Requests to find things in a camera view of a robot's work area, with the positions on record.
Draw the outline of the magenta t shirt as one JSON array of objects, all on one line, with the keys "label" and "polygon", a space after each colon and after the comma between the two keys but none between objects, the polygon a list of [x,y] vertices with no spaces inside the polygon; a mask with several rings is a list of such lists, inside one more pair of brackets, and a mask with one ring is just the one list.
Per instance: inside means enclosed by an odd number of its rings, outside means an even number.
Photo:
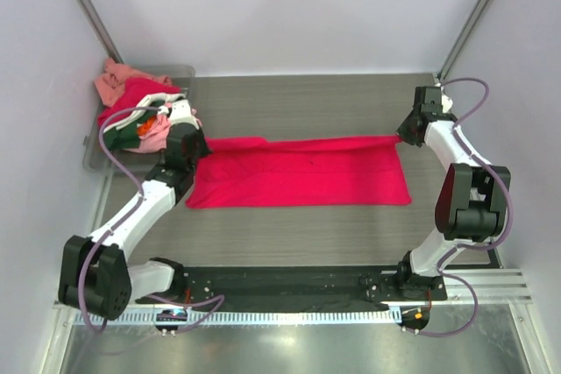
[{"label": "magenta t shirt", "polygon": [[408,206],[398,137],[293,141],[216,138],[200,161],[191,209]]}]

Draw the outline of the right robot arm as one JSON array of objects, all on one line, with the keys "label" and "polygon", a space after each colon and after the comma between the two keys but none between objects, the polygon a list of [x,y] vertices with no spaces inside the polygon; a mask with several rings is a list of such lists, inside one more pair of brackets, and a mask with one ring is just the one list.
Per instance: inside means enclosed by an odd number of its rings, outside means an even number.
[{"label": "right robot arm", "polygon": [[466,250],[488,251],[506,234],[512,209],[511,173],[476,151],[438,86],[415,89],[412,110],[396,134],[409,145],[428,146],[446,170],[434,210],[435,228],[408,252],[391,277],[401,292],[435,290],[443,269]]}]

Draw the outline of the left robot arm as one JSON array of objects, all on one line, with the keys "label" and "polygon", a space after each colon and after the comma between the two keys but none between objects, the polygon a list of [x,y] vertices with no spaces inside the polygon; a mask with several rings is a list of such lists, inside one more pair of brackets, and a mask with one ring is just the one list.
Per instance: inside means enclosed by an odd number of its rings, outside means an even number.
[{"label": "left robot arm", "polygon": [[138,183],[138,192],[102,227],[65,243],[59,302],[113,321],[130,302],[151,295],[182,296],[187,288],[183,265],[151,258],[130,266],[128,259],[152,226],[183,199],[194,184],[198,161],[209,154],[200,127],[173,125],[162,160]]}]

